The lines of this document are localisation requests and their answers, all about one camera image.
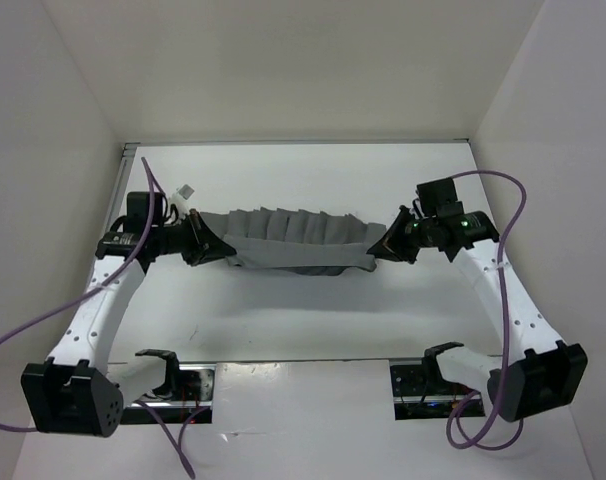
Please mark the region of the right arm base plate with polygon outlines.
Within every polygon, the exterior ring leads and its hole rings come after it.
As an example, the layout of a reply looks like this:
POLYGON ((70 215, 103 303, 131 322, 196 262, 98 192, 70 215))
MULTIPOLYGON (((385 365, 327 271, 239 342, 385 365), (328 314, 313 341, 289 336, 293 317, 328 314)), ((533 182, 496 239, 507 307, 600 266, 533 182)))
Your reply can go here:
POLYGON ((447 419, 470 392, 460 384, 429 380, 419 360, 391 362, 389 374, 396 420, 447 419))

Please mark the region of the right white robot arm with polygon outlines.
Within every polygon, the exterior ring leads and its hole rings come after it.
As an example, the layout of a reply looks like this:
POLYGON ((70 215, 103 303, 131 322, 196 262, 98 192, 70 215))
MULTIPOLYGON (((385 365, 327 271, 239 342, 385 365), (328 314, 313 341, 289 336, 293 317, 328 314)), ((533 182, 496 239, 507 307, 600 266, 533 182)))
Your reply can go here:
POLYGON ((472 286, 503 345, 500 356, 460 342, 428 348, 421 380, 433 393, 454 383, 478 391, 506 422, 572 402, 587 366, 578 343, 566 343, 540 313, 507 257, 499 234, 481 212, 417 218, 401 207, 391 227, 369 248, 393 262, 416 262, 422 249, 444 253, 472 286))

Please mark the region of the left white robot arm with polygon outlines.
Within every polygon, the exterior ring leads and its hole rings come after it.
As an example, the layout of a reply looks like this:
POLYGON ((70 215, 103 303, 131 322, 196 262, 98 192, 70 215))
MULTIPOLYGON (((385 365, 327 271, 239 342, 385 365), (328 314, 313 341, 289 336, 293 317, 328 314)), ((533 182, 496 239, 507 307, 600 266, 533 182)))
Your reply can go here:
POLYGON ((156 214, 127 215, 123 230, 107 232, 97 246, 90 288, 67 331, 44 362, 28 364, 21 375, 37 431, 109 437, 126 407, 145 394, 175 397, 183 377, 172 351, 144 349, 110 366, 124 314, 157 258, 178 254, 198 266, 235 253, 195 210, 170 225, 156 214))

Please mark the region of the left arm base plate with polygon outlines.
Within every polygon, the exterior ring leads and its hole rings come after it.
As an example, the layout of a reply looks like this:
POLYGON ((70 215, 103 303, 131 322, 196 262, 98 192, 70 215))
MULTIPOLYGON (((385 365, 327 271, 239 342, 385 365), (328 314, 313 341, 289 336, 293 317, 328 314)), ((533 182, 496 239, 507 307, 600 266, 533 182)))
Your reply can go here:
POLYGON ((191 414, 194 423, 212 419, 216 365, 172 362, 137 357, 127 363, 112 363, 108 379, 129 402, 123 407, 123 425, 148 424, 153 419, 144 409, 153 409, 168 424, 181 424, 191 414))

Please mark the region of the grey pleated skirt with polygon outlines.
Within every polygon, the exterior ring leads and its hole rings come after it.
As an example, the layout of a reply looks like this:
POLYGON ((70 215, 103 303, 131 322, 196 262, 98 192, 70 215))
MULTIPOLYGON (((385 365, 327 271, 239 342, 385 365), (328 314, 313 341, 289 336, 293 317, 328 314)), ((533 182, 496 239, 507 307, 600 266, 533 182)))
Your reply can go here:
POLYGON ((204 223, 236 253, 231 266, 249 270, 283 270, 307 276, 338 276, 350 268, 372 272, 368 252, 387 230, 352 214, 330 215, 299 209, 203 212, 204 223))

